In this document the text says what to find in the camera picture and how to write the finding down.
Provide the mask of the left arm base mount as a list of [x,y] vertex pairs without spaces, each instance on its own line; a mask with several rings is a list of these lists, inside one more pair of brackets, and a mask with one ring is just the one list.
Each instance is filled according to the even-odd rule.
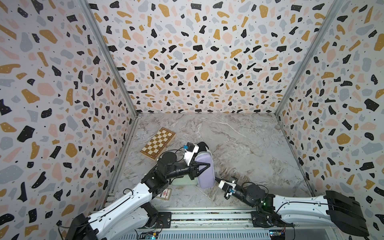
[[169,229],[171,227],[172,212],[158,212],[150,215],[144,228]]

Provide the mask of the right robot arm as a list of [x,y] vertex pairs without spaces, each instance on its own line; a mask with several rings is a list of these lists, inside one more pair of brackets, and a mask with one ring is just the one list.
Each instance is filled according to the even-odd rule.
[[370,235],[360,203],[335,191],[326,191],[324,196],[294,198],[268,194],[256,184],[243,187],[221,183],[221,189],[225,199],[234,197],[254,209],[254,227],[333,226],[356,237]]

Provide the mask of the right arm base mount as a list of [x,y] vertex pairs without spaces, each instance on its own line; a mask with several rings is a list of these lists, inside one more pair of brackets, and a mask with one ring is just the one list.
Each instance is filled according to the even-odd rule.
[[279,214],[268,212],[251,212],[251,220],[254,228],[294,227],[293,223],[286,223]]

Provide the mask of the mint green zippered sleeve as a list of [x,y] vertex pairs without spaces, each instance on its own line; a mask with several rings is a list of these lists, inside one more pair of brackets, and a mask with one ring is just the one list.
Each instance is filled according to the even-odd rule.
[[191,180],[190,177],[184,176],[182,178],[176,178],[172,180],[171,185],[172,186],[188,186],[188,185],[196,186],[198,185],[198,180],[197,178]]

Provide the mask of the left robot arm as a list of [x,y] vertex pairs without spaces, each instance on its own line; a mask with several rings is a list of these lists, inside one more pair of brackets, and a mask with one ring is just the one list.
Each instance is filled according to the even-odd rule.
[[66,240],[114,240],[140,228],[163,228],[167,223],[151,200],[162,193],[171,180],[188,175],[191,179],[215,177],[209,151],[192,155],[189,164],[178,162],[175,153],[162,155],[141,182],[108,207],[86,217],[80,214],[67,227]]

